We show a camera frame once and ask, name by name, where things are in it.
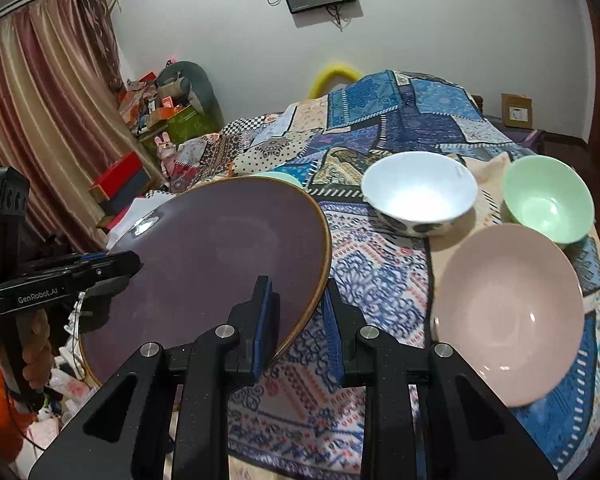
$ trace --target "pink bowl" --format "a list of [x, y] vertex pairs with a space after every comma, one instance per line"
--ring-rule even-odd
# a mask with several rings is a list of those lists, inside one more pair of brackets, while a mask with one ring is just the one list
[[507, 406], [541, 399], [565, 376], [584, 325], [578, 277], [548, 238], [515, 224], [467, 238], [434, 297], [432, 330]]

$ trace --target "bowl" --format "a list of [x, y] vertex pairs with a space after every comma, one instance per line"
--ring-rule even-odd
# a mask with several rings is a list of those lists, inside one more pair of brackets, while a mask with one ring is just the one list
[[517, 223], [560, 246], [589, 233], [594, 206], [587, 185], [555, 158], [531, 155], [514, 162], [502, 181], [505, 205]]
[[516, 224], [469, 236], [436, 282], [432, 333], [453, 346], [507, 406], [552, 391], [584, 326], [578, 277], [544, 235]]
[[404, 152], [372, 164], [362, 177], [362, 193], [394, 230], [425, 237], [444, 234], [469, 211], [478, 185], [467, 168], [448, 156]]

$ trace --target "white wall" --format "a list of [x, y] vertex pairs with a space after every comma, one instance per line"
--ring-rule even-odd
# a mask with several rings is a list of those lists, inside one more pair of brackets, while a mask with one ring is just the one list
[[122, 81], [125, 83], [131, 79], [131, 81], [136, 80], [136, 78], [140, 77], [136, 75], [134, 70], [129, 65], [129, 62], [125, 56], [125, 53], [122, 52], [120, 45], [118, 45], [118, 55], [120, 56], [120, 75], [122, 76]]
[[596, 43], [593, 38], [593, 26], [591, 25], [589, 3], [587, 0], [578, 0], [578, 3], [580, 4], [580, 13], [584, 28], [583, 31], [587, 53], [587, 76], [589, 77], [587, 82], [587, 105], [585, 107], [581, 137], [585, 142], [589, 142], [591, 124], [593, 122], [593, 111], [596, 105]]
[[118, 43], [135, 76], [170, 57], [211, 79], [227, 121], [283, 110], [306, 97], [331, 62], [361, 72], [433, 73], [484, 97], [534, 101], [535, 126], [583, 136], [590, 78], [578, 0], [360, 0], [343, 31], [324, 10], [293, 17], [284, 1], [120, 0]]

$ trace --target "curtain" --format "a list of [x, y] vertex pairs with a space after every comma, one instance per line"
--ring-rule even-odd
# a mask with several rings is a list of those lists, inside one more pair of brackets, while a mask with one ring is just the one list
[[103, 78], [78, 0], [37, 0], [0, 20], [0, 167], [30, 180], [27, 221], [41, 237], [65, 232], [79, 251], [99, 250], [104, 215], [88, 188], [136, 150]]
[[78, 2], [87, 34], [100, 57], [109, 89], [117, 93], [123, 85], [120, 77], [120, 55], [106, 0], [78, 0]]

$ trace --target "bed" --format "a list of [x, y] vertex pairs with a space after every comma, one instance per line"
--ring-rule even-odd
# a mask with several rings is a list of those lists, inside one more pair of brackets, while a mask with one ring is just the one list
[[[360, 181], [365, 169], [408, 150], [443, 153], [476, 176], [480, 191], [467, 225], [431, 240], [402, 238], [364, 202]], [[500, 179], [512, 161], [531, 153], [485, 120], [463, 88], [426, 74], [387, 70], [282, 113], [240, 119], [217, 134], [187, 141], [179, 149], [172, 189], [184, 192], [263, 171], [296, 177], [328, 220], [331, 276], [344, 299], [402, 343], [424, 346], [434, 277], [468, 234], [502, 222]], [[584, 459], [600, 428], [600, 243], [595, 229], [566, 254], [584, 295], [580, 350], [554, 391], [512, 410], [561, 479]], [[258, 467], [293, 478], [358, 476], [365, 394], [363, 389], [341, 390], [330, 376], [319, 311], [256, 386], [230, 397], [230, 450], [241, 460], [232, 462], [232, 469], [241, 478], [262, 478]], [[411, 397], [417, 411], [415, 391]]]

